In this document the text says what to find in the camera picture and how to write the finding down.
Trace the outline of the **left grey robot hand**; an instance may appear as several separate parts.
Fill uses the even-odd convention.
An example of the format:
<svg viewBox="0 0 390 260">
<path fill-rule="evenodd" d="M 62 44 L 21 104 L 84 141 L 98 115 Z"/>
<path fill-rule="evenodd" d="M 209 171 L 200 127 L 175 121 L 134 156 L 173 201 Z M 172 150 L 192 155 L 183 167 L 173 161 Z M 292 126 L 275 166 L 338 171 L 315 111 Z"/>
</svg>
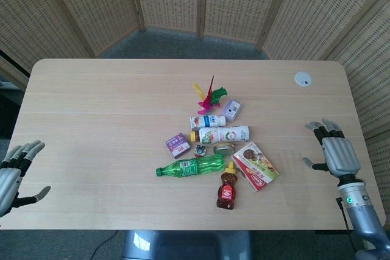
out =
<svg viewBox="0 0 390 260">
<path fill-rule="evenodd" d="M 31 205 L 47 196 L 51 190 L 45 186 L 38 194 L 30 197 L 19 197 L 19 188 L 33 159 L 45 147 L 40 140 L 15 146 L 6 153 L 1 161 L 1 217 L 13 208 Z"/>
</svg>

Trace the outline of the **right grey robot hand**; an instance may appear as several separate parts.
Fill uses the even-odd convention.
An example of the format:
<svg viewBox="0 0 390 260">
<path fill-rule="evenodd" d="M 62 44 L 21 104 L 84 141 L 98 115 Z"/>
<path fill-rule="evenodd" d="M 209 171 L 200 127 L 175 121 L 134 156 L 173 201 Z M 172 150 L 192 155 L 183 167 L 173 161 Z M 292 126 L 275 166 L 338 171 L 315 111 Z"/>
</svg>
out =
<svg viewBox="0 0 390 260">
<path fill-rule="evenodd" d="M 340 126 L 327 118 L 322 122 L 312 121 L 305 127 L 314 133 L 324 154 L 324 163 L 313 163 L 307 157 L 302 161 L 313 170 L 329 172 L 336 178 L 355 176 L 361 169 L 355 149 Z"/>
</svg>

